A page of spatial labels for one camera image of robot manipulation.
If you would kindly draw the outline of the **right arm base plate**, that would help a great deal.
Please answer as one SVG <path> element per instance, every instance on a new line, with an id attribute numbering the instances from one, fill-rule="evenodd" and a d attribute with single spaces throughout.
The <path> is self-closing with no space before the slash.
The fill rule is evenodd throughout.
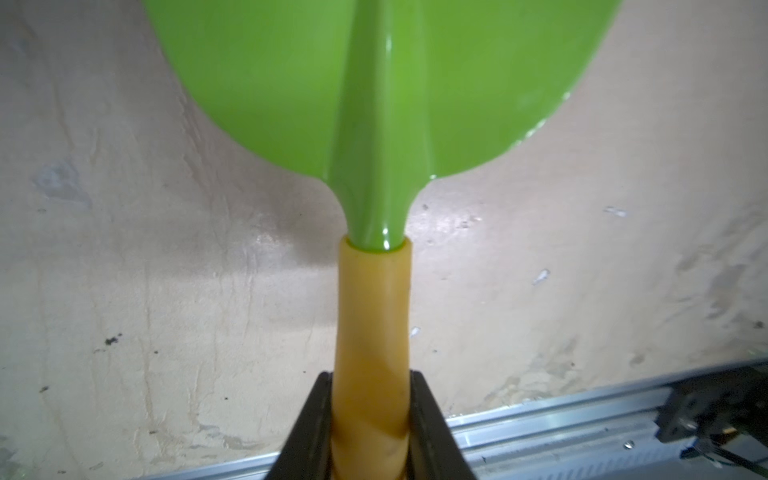
<path id="1" fill-rule="evenodd" d="M 767 459 L 749 460 L 725 446 L 739 436 L 767 445 L 767 365 L 743 366 L 693 376 L 671 384 L 659 408 L 656 439 L 663 444 L 691 439 L 683 459 L 745 469 L 767 477 Z"/>

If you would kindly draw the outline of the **green trowel yellow handle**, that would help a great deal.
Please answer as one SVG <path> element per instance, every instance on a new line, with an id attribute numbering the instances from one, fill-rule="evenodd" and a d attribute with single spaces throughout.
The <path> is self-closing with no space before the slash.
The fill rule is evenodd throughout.
<path id="1" fill-rule="evenodd" d="M 338 260 L 331 474 L 401 479 L 411 428 L 410 208 L 503 155 L 566 101 L 615 1 L 148 1 L 200 109 L 262 159 L 316 178 Z"/>

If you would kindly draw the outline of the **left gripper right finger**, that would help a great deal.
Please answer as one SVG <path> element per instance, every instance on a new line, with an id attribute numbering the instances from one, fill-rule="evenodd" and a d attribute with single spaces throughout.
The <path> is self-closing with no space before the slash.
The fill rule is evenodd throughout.
<path id="1" fill-rule="evenodd" d="M 475 480 L 424 375 L 411 371 L 408 479 Z"/>

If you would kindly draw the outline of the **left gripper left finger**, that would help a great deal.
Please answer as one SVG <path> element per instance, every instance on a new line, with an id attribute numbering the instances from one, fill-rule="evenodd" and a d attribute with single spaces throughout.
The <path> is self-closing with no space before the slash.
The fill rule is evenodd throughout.
<path id="1" fill-rule="evenodd" d="M 266 480 L 331 478 L 332 374 L 321 372 Z"/>

